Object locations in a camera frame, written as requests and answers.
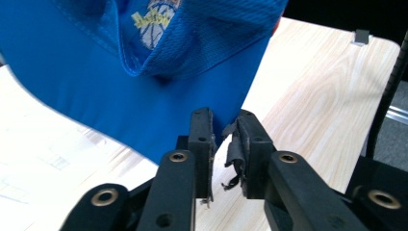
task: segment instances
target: light wood grain surface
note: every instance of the light wood grain surface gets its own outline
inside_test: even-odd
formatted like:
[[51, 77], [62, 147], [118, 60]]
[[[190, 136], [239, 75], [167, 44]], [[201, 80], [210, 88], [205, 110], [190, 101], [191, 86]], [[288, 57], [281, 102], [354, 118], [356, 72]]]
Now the light wood grain surface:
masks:
[[[242, 106], [278, 149], [301, 154], [341, 192], [399, 49], [381, 38], [359, 46], [353, 37], [283, 18]], [[6, 67], [0, 108], [0, 230], [57, 230], [88, 189], [111, 182], [131, 190], [155, 174], [157, 167], [129, 148], [43, 107]], [[208, 209], [197, 201], [196, 229], [268, 230], [263, 201], [220, 185], [235, 176], [223, 166], [227, 144], [216, 155], [215, 202]]]

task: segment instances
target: cap brim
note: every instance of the cap brim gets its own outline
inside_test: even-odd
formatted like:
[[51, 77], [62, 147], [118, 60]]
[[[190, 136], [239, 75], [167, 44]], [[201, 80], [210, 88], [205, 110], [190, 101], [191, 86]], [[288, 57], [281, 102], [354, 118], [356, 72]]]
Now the cap brim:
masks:
[[0, 52], [21, 84], [49, 107], [155, 163], [188, 134], [192, 111], [214, 112], [216, 136], [234, 121], [268, 44], [262, 38], [193, 78], [134, 78], [47, 1], [4, 5]]

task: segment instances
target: blue cap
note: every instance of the blue cap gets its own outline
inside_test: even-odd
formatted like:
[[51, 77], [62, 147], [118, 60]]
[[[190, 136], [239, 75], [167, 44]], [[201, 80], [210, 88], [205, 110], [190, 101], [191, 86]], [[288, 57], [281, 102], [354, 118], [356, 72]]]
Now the blue cap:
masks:
[[44, 104], [159, 163], [233, 122], [287, 0], [0, 0], [0, 53]]

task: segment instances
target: black plastic part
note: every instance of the black plastic part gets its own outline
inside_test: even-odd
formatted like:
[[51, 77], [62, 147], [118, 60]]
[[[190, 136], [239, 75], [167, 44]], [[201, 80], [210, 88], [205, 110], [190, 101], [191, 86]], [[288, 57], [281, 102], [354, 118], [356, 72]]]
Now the black plastic part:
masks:
[[130, 217], [126, 225], [126, 230], [135, 230], [138, 226], [153, 179], [144, 182], [129, 192], [130, 197], [126, 209], [128, 209]]
[[291, 221], [285, 223], [289, 226], [283, 226], [293, 230], [368, 230], [300, 155], [273, 153], [268, 175], [265, 209], [272, 228], [286, 230], [276, 223], [290, 217]]
[[362, 186], [352, 201], [350, 208], [369, 230], [407, 230], [408, 203], [398, 192]]
[[242, 193], [248, 199], [264, 199], [268, 184], [268, 161], [276, 149], [261, 122], [251, 112], [241, 110], [237, 126], [246, 160]]
[[190, 151], [167, 153], [161, 163], [137, 230], [193, 230], [195, 159]]
[[407, 72], [408, 66], [408, 31], [405, 34], [404, 41], [401, 44], [401, 49], [399, 50], [398, 57], [393, 68], [393, 71], [388, 80], [387, 86], [384, 89], [381, 101], [378, 105], [377, 112], [375, 113], [374, 120], [369, 131], [369, 137], [367, 140], [367, 150], [366, 157], [374, 158], [375, 146], [377, 144], [378, 134], [381, 130], [382, 124], [384, 122], [385, 115], [391, 106], [396, 89], [398, 88], [399, 82]]
[[215, 155], [214, 145], [212, 112], [208, 108], [194, 111], [191, 114], [188, 150], [194, 153], [196, 161], [196, 198], [213, 200], [211, 180]]
[[370, 40], [370, 31], [360, 30], [360, 29], [356, 30], [354, 42], [369, 44], [369, 40]]
[[61, 230], [123, 230], [129, 213], [125, 187], [104, 184], [88, 191], [68, 215]]

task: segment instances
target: embroidered logo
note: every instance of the embroidered logo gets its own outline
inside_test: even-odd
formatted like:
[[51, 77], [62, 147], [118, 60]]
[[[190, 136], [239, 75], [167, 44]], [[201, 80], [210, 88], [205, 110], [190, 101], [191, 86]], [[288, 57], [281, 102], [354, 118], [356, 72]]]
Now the embroidered logo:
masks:
[[144, 47], [149, 50], [156, 47], [180, 3], [181, 0], [151, 0], [144, 16], [139, 12], [132, 14]]

